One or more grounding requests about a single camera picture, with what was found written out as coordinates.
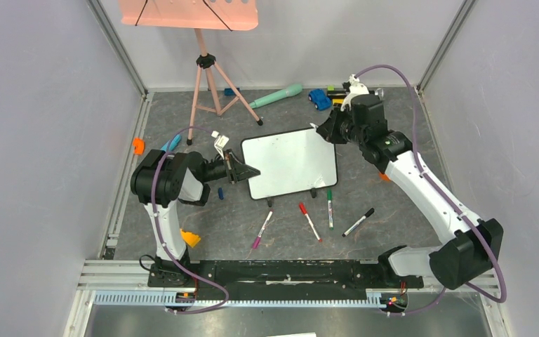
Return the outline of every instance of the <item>gray floor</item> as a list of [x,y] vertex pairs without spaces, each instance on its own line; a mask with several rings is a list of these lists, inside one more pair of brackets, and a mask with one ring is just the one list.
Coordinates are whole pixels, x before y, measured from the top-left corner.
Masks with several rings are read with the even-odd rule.
[[[244,91],[252,101],[271,91]],[[251,136],[289,131],[322,123],[328,111],[316,111],[305,91],[293,98],[261,107],[256,112],[264,125],[258,126],[242,104],[237,103],[224,117],[199,111],[195,125],[218,130],[230,138],[226,148],[239,156],[241,140]],[[225,105],[229,98],[221,96]],[[192,93],[156,93],[145,128],[146,151],[160,148],[179,128],[189,123]],[[211,94],[203,92],[200,104],[213,106]],[[411,137],[412,108],[405,88],[385,89],[385,114],[389,128]],[[195,131],[194,144],[187,147],[183,141],[178,151],[199,151],[205,158],[215,155],[212,138]],[[418,117],[418,146],[432,172],[442,180],[442,170],[434,142],[424,115]],[[268,212],[264,201],[249,197],[245,182],[230,185],[226,180],[212,182],[212,194],[205,207],[179,205],[178,215],[186,231],[201,236],[201,242],[189,250],[191,258],[201,259],[376,259],[400,244],[434,246],[439,242],[426,218],[412,201],[393,183],[378,177],[375,167],[365,162],[358,147],[338,145],[339,182],[333,188],[335,230],[328,230],[326,191],[312,199],[309,193],[277,197],[274,216],[265,231],[261,245],[251,250],[251,244]],[[216,191],[224,190],[225,199],[219,200]],[[318,227],[323,243],[319,243],[303,218],[298,203],[303,201]],[[359,229],[346,238],[342,233],[369,208],[375,208]],[[146,211],[137,197],[129,197],[114,258],[135,260],[142,254],[155,252],[152,227]]]
[[[412,293],[409,310],[434,294]],[[476,294],[446,294],[419,315],[386,316],[363,308],[224,308],[200,315],[174,316],[163,308],[96,305],[86,336],[282,336],[315,332],[327,336],[491,336]]]

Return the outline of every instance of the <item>whiteboard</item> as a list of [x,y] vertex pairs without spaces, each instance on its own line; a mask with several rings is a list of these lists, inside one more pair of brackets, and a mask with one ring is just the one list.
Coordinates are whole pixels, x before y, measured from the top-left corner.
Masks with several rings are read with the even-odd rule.
[[261,172],[247,180],[254,200],[338,182],[335,145],[314,128],[247,138],[241,142],[241,150],[245,164]]

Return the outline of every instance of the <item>purple marker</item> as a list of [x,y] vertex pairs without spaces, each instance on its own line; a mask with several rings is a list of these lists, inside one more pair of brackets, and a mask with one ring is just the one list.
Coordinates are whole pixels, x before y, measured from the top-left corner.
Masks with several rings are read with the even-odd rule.
[[259,242],[261,242],[261,234],[263,234],[263,231],[267,227],[267,223],[270,221],[270,218],[272,217],[273,213],[274,213],[274,210],[270,209],[269,214],[267,214],[267,218],[265,219],[265,222],[263,223],[263,226],[261,226],[261,230],[259,231],[259,234],[257,234],[257,237],[255,238],[255,242],[253,242],[253,245],[251,246],[252,249],[257,249],[257,246],[259,246]]

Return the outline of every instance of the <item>black marker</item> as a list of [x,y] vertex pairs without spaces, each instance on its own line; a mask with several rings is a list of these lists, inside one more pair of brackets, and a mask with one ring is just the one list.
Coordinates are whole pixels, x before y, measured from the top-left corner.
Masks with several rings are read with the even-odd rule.
[[348,228],[348,230],[346,232],[344,232],[344,234],[342,234],[342,237],[346,237],[346,235],[350,234],[351,231],[353,231],[356,227],[358,227],[363,221],[364,219],[368,218],[369,216],[371,216],[373,213],[375,213],[375,209],[371,207],[371,209],[368,210],[368,212],[366,212],[362,218],[360,218],[357,222],[355,222],[352,227]]

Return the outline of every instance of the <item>pink tripod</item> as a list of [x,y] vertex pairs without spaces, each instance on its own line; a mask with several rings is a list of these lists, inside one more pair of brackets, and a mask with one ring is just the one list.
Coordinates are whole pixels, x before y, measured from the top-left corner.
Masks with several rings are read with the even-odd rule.
[[[251,109],[245,98],[241,95],[241,93],[237,90],[237,88],[232,84],[228,76],[224,73],[220,65],[216,62],[215,56],[208,53],[206,44],[204,42],[204,37],[201,34],[201,29],[195,28],[195,36],[197,36],[197,43],[199,44],[199,50],[201,51],[201,55],[197,58],[197,78],[195,79],[195,91],[193,92],[193,104],[191,106],[191,120],[189,121],[189,126],[193,126],[195,122],[195,112],[197,109],[200,110],[206,110],[209,112],[215,112],[218,116],[222,116],[228,108],[230,108],[234,103],[236,103],[238,100],[241,100],[241,102],[245,105],[251,116],[257,121],[257,124],[259,126],[263,125],[263,121],[259,118],[259,116]],[[230,103],[228,103],[225,107],[220,106],[220,100],[218,99],[218,91],[216,90],[214,78],[212,75],[212,69],[211,67],[214,66],[220,76],[228,83],[228,86],[234,91],[234,93],[237,95]],[[206,78],[208,80],[208,86],[210,88],[210,91],[212,92],[212,98],[214,101],[214,109],[210,107],[204,107],[201,105],[197,105],[197,98],[199,97],[199,84],[201,82],[201,70],[206,70]],[[193,129],[189,129],[189,136],[187,137],[187,145],[191,145],[193,143]]]

